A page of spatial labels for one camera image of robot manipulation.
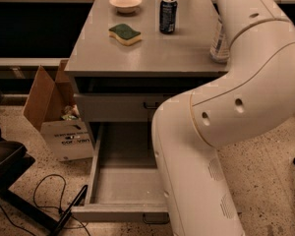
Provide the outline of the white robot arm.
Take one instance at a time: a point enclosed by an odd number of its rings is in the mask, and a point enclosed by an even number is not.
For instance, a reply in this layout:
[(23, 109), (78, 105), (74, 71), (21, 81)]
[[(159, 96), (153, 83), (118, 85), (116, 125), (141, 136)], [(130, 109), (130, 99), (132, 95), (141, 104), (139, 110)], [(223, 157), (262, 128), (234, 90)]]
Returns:
[(163, 102), (152, 144), (174, 236), (245, 236), (217, 150), (295, 112), (295, 26), (273, 0), (215, 0), (228, 72)]

